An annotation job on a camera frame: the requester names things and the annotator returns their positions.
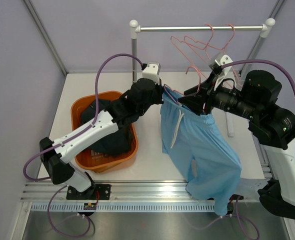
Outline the dark navy shorts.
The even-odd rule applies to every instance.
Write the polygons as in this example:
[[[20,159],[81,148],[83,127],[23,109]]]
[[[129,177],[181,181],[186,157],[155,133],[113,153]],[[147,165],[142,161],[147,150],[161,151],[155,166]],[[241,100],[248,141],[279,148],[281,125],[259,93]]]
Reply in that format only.
[[[81,125],[89,122],[95,117],[96,101],[94,100],[80,115]],[[100,154],[106,154],[116,157],[120,154],[129,152],[132,147],[133,134],[130,125],[126,125],[122,129],[107,135],[97,142],[90,145],[87,149]]]

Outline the pink hanger of green shorts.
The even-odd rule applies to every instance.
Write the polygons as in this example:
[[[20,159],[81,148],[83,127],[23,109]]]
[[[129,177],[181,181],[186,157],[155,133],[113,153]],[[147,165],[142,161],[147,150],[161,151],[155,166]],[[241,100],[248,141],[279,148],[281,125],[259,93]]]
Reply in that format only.
[[[205,26],[209,27],[210,31],[211,31],[211,36],[210,36],[210,38],[208,39],[207,42],[202,42],[202,41],[199,41],[199,40],[195,40],[194,38],[192,38],[192,37],[190,37],[188,35],[185,35],[183,37],[183,41],[181,41],[181,43],[186,44],[204,63],[208,63],[210,61],[210,59],[211,59],[210,55],[208,53],[208,48],[218,50],[218,51],[223,52],[225,54],[226,53],[226,48],[230,44],[231,40],[234,38],[236,30],[235,30],[235,27],[232,24],[227,23],[226,26],[229,26],[231,28],[231,30],[232,30],[232,36],[225,43],[224,46],[216,47],[216,46],[211,45],[211,40],[213,39],[213,37],[215,35],[214,27],[211,24],[208,24],[208,23],[205,24]],[[191,41],[193,41],[196,44],[201,44],[201,45],[203,45],[203,47],[199,47],[198,45],[190,43],[190,42],[187,41],[187,39],[190,39]],[[206,54],[207,59],[205,59],[202,55],[200,55],[200,53],[197,52],[196,49],[204,51],[205,54]],[[191,68],[194,69],[195,72],[198,75],[198,86],[200,86],[201,83],[202,83],[202,77],[205,78],[206,76],[204,75],[204,73],[202,71],[200,71],[200,69],[195,65],[195,63],[183,51],[180,51],[180,52],[190,63],[190,66],[186,69],[185,74],[187,74]]]

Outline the light blue shorts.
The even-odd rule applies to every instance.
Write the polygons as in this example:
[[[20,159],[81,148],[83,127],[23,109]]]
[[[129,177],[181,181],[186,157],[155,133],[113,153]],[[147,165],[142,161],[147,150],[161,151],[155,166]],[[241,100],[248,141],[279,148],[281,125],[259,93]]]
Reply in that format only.
[[[213,198],[215,213],[224,216],[241,178],[240,158],[223,138],[214,117],[196,115],[179,104],[180,97],[169,88],[162,95],[162,151],[187,181],[186,190],[192,197]]]

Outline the pink hanger of blue shorts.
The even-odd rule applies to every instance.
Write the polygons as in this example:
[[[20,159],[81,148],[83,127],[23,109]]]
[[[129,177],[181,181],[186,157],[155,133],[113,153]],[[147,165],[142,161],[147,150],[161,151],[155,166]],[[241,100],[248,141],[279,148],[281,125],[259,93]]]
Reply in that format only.
[[[185,71],[162,72],[161,76],[164,99],[167,97],[179,106],[179,98],[185,95],[184,91],[193,87],[198,89],[204,78],[195,67],[188,67]]]

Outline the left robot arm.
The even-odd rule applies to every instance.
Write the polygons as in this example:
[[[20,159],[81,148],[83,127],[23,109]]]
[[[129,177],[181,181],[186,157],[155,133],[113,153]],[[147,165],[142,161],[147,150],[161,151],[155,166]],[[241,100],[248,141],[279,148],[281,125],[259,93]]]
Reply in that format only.
[[[54,141],[39,142],[41,162],[54,185],[65,183],[83,199],[95,193],[95,183],[85,172],[72,166],[71,160],[87,147],[136,122],[152,105],[162,104],[162,81],[159,77],[142,77],[94,118],[68,135]]]

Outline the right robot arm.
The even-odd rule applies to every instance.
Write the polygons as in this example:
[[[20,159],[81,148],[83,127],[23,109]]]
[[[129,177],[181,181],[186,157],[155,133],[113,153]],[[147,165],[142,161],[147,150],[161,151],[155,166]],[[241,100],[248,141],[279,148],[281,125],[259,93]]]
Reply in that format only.
[[[295,220],[295,115],[276,104],[282,84],[265,70],[252,70],[242,89],[229,89],[211,73],[178,101],[197,115],[217,108],[248,120],[248,130],[263,146],[276,179],[258,190],[271,214]]]

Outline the pink hanger of navy shorts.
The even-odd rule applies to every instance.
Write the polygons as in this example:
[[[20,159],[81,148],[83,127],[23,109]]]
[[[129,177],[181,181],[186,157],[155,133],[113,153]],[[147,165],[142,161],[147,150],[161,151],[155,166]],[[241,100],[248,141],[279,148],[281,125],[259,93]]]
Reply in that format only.
[[[189,36],[189,37],[192,37],[193,39],[195,39],[196,41],[202,41],[202,42],[207,42],[208,39],[210,38],[211,36],[211,29],[210,29],[210,33],[209,33],[209,37],[206,39],[206,40],[199,40],[197,39],[196,37],[193,37],[193,36]],[[179,53],[184,52],[193,62],[194,64],[197,66],[197,67],[200,67],[201,65],[200,64],[206,64],[205,62],[203,62],[186,44],[184,43],[181,43],[184,39],[184,36],[183,37],[177,37],[177,36],[171,36],[170,37],[170,42],[171,44],[179,51]],[[195,45],[198,45],[199,47],[203,47],[202,44],[199,44],[199,43],[194,43],[192,40],[190,39],[186,39],[188,42],[190,42],[191,44],[195,44]],[[208,59],[207,58],[207,55],[205,54],[205,52],[203,50],[199,50],[199,49],[195,49],[197,52],[200,53],[200,55],[202,55],[206,60]]]

